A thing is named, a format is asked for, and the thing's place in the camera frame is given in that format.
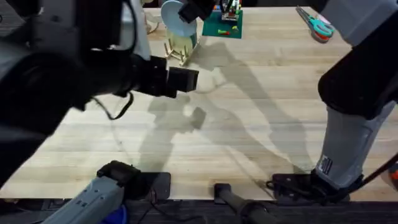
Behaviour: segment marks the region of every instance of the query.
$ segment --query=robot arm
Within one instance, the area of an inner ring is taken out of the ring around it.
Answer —
[[[308,0],[308,3],[353,46],[318,83],[328,112],[322,154],[310,178],[293,184],[296,189],[309,191],[307,198],[318,200],[343,195],[361,185],[369,150],[396,105],[398,67],[394,52],[398,43],[394,36],[398,3],[393,0]],[[300,178],[294,174],[275,174],[273,182],[296,177]],[[277,198],[290,193],[284,187],[270,188],[275,190]]]
[[[124,0],[8,2],[26,23],[0,39],[0,188],[70,108],[84,111],[103,94],[175,98],[196,88],[197,71],[167,69],[166,59],[150,56],[139,1],[128,7],[134,40],[124,50],[112,47],[119,45]]]

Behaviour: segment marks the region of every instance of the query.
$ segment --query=white disc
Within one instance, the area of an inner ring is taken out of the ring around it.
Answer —
[[[180,19],[178,11],[182,6],[183,3],[180,1],[168,0],[163,3],[160,14],[169,31],[183,37],[189,37],[197,31],[197,22],[194,20],[191,23],[186,23]]]

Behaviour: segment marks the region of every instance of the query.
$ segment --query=wire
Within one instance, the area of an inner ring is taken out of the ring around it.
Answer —
[[[35,221],[35,222],[29,223],[29,224],[39,224],[39,223],[42,223],[42,222],[44,222],[44,220],[41,220],[41,221]]]
[[[275,205],[280,205],[280,206],[304,206],[304,205],[313,205],[313,204],[316,204],[316,203],[324,204],[324,203],[327,203],[327,202],[329,202],[331,200],[336,200],[336,199],[338,200],[339,198],[344,198],[345,196],[349,195],[350,193],[353,193],[353,192],[361,189],[366,184],[370,183],[376,177],[381,175],[383,172],[388,170],[388,168],[393,166],[397,161],[398,161],[398,153],[396,155],[394,155],[392,158],[390,158],[382,166],[377,168],[372,174],[367,176],[358,186],[354,186],[354,187],[352,187],[350,189],[346,189],[346,190],[344,190],[342,192],[337,193],[336,195],[324,196],[323,198],[319,198],[319,199],[316,199],[316,200],[311,201],[311,202],[303,202],[303,203],[280,203],[280,202],[269,202],[269,203],[273,203]],[[274,181],[274,180],[267,181],[266,185],[267,185],[267,188],[270,189],[270,190],[274,190],[275,189],[274,188],[275,185],[280,185],[280,186],[285,187],[286,189],[291,190],[293,192],[296,192],[296,193],[298,193],[298,194],[300,194],[300,195],[302,195],[304,197],[308,196],[309,194],[311,194],[310,192],[303,191],[303,190],[299,189],[298,187],[294,187],[294,186],[291,186],[291,185],[286,185],[285,183]]]
[[[132,44],[131,46],[125,50],[128,54],[132,54],[134,49],[136,48],[137,45],[137,17],[136,17],[136,13],[134,12],[134,9],[132,8],[131,2],[130,0],[124,0],[124,2],[127,4],[127,7],[130,10],[131,13],[131,19],[132,19],[132,36],[133,36],[133,40],[132,40]]]
[[[223,1],[224,0],[220,0],[220,10],[221,10],[222,13],[225,13],[225,12],[228,12],[229,9],[231,8],[233,0],[229,0],[228,5],[226,6],[225,10],[224,10]]]
[[[201,218],[201,219],[203,219],[205,221],[205,223],[207,223],[207,220],[206,220],[206,218],[203,215],[194,215],[194,216],[191,216],[191,217],[188,217],[188,218],[180,218],[180,217],[176,217],[176,216],[167,214],[165,211],[163,211],[160,208],[158,208],[152,202],[150,202],[150,205],[152,206],[152,208],[157,210],[161,215],[163,215],[164,217],[166,217],[166,218],[168,218],[170,220],[173,220],[175,222],[184,223],[184,222],[189,222],[189,221]]]
[[[147,216],[147,214],[152,210],[152,206],[149,205],[149,207],[147,208],[147,210],[144,212],[144,214],[141,215],[140,219],[138,219],[137,224],[141,224],[141,222],[145,219],[145,217]]]
[[[93,97],[93,100],[97,103],[98,106],[100,106],[105,111],[108,119],[113,121],[113,120],[121,118],[126,113],[126,111],[129,109],[129,107],[134,102],[134,95],[131,92],[129,92],[129,101],[126,103],[126,105],[123,106],[123,109],[120,111],[120,113],[116,117],[113,117],[111,115],[111,113],[108,111],[108,109],[106,109],[105,105],[99,99]]]

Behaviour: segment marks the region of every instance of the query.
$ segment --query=scissors handle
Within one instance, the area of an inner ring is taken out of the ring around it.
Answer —
[[[319,19],[312,19],[310,22],[312,23],[313,29],[319,34],[327,37],[331,37],[333,35],[334,28],[329,24],[326,24]]]

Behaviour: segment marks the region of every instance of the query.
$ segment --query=light wood tabletop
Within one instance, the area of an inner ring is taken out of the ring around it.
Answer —
[[[326,128],[317,83],[350,46],[339,34],[327,44],[314,41],[294,7],[244,9],[243,24],[242,39],[200,37],[189,64],[200,71],[196,92],[176,100],[135,93],[126,115],[113,122],[94,103],[84,113],[71,110],[0,197],[74,197],[111,160],[170,172],[171,198],[185,199],[210,199],[213,184],[226,182],[244,198],[267,200],[263,183],[272,174],[312,170]],[[164,56],[165,27],[149,39],[152,54]],[[100,99],[113,112],[126,101]],[[396,133],[397,110],[382,127],[365,174],[397,152]],[[394,201],[398,192],[378,177],[352,198]]]

